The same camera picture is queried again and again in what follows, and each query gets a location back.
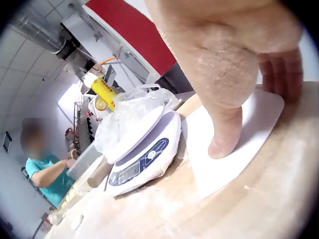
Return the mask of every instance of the wooden table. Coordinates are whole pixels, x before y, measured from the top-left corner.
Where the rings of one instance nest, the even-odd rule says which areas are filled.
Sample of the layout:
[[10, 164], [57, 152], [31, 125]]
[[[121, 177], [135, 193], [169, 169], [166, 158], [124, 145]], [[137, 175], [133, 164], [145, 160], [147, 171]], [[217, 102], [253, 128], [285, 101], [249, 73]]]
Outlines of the wooden table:
[[[305, 225], [317, 190], [318, 88], [304, 83], [300, 102], [285, 106], [252, 162], [215, 194], [199, 198], [182, 138], [163, 177], [116, 199], [92, 190], [52, 228], [51, 238], [291, 238]], [[194, 95], [178, 112], [186, 117], [200, 105]], [[72, 231], [79, 214], [83, 222]]]

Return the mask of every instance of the yellow label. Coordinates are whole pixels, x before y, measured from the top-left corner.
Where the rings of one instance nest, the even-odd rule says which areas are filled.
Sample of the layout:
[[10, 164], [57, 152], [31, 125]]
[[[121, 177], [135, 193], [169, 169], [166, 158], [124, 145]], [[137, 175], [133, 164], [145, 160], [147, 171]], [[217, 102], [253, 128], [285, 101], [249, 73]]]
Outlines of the yellow label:
[[91, 85], [92, 90], [98, 94], [110, 107], [112, 111], [115, 109], [113, 97], [116, 96], [114, 90], [106, 84], [102, 78], [97, 78]]

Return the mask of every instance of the hand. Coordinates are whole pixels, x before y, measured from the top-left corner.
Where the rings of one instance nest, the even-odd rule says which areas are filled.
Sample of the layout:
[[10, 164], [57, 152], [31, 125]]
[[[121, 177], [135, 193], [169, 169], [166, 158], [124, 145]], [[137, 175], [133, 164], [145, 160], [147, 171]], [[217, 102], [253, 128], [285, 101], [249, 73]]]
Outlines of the hand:
[[75, 163], [75, 159], [72, 159], [72, 158], [65, 159], [64, 161], [65, 161], [65, 167], [68, 169]]
[[233, 151], [241, 105], [256, 86], [296, 100], [302, 90], [302, 27], [279, 1], [146, 0], [157, 29], [214, 124], [212, 158]]

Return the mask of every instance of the metal pipe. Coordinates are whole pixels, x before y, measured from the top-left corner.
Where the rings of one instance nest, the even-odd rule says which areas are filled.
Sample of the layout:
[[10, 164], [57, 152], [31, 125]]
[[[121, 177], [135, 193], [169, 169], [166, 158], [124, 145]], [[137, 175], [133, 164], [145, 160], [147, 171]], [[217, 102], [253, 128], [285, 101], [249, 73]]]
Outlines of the metal pipe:
[[53, 54], [59, 53], [65, 46], [66, 39], [30, 7], [18, 12], [11, 24], [23, 36]]

